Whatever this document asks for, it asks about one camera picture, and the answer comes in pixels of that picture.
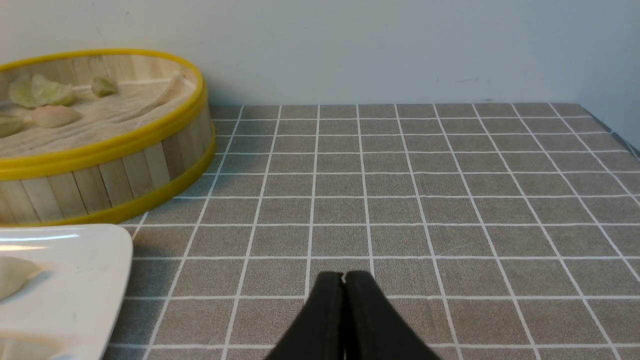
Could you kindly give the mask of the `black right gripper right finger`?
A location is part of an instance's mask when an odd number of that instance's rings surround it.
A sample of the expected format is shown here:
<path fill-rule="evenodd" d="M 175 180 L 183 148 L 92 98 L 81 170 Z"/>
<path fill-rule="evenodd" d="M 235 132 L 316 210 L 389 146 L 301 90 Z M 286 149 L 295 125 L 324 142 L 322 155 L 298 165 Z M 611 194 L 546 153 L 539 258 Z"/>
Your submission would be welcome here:
<path fill-rule="evenodd" d="M 346 360 L 439 360 L 382 292 L 370 272 L 346 273 Z"/>

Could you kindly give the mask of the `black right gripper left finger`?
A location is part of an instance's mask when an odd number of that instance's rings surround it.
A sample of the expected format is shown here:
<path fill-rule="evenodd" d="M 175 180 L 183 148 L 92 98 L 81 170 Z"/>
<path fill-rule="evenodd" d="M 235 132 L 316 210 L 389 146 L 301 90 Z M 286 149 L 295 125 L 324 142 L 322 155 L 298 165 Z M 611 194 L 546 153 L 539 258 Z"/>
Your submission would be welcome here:
<path fill-rule="evenodd" d="M 345 289 L 341 272 L 317 275 L 309 297 L 268 360 L 342 360 L 341 341 Z"/>

